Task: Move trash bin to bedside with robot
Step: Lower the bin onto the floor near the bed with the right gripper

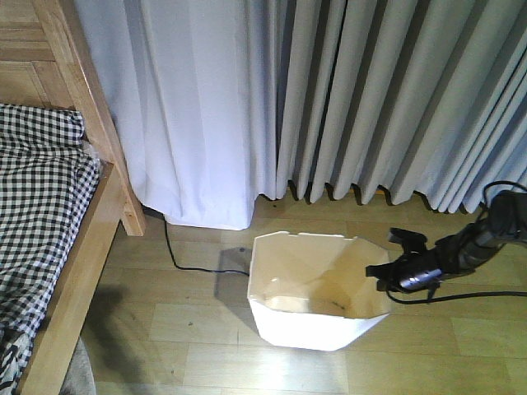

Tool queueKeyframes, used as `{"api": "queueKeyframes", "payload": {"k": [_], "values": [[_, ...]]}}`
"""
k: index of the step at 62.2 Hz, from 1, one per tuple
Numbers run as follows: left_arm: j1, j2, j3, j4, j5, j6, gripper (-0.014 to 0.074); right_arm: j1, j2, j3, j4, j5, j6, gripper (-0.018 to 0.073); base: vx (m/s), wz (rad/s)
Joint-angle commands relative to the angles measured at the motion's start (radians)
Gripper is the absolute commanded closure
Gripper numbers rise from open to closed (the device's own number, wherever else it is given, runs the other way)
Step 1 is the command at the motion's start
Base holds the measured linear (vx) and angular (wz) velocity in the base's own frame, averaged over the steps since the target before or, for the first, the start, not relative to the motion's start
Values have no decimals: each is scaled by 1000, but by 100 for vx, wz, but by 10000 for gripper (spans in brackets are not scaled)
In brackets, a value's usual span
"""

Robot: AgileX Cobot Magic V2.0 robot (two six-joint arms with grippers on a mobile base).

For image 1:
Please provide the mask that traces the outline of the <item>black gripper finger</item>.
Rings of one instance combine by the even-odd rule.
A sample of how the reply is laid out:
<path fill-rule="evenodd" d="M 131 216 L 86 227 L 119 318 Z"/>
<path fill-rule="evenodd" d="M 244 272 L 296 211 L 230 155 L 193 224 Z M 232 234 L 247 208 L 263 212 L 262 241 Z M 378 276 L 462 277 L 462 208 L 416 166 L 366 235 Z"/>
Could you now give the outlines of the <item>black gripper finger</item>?
<path fill-rule="evenodd" d="M 399 272 L 401 264 L 397 262 L 366 266 L 366 277 L 374 277 L 377 290 L 401 290 Z"/>

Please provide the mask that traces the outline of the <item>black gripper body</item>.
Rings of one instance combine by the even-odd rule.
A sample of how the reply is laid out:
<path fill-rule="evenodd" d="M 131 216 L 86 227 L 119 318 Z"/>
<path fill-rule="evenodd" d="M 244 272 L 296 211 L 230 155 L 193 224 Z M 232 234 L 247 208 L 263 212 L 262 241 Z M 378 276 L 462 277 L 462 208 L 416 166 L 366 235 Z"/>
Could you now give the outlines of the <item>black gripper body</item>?
<path fill-rule="evenodd" d="M 429 288 L 443 274 L 441 261 L 434 251 L 412 253 L 397 261 L 394 283 L 400 291 L 411 293 Z"/>

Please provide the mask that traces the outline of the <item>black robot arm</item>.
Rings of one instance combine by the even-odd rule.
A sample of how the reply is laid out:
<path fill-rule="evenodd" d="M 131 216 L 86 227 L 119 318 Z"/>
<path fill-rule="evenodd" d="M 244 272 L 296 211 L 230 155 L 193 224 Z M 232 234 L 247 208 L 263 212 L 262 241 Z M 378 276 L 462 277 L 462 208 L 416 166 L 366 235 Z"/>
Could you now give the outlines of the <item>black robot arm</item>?
<path fill-rule="evenodd" d="M 389 242 L 401 245 L 403 254 L 391 263 L 366 267 L 366 275 L 377 279 L 378 291 L 427 290 L 431 300 L 443 281 L 474 273 L 503 245 L 526 244 L 526 193 L 499 192 L 486 217 L 437 240 L 433 249 L 426 247 L 425 235 L 400 228 L 389 231 Z"/>

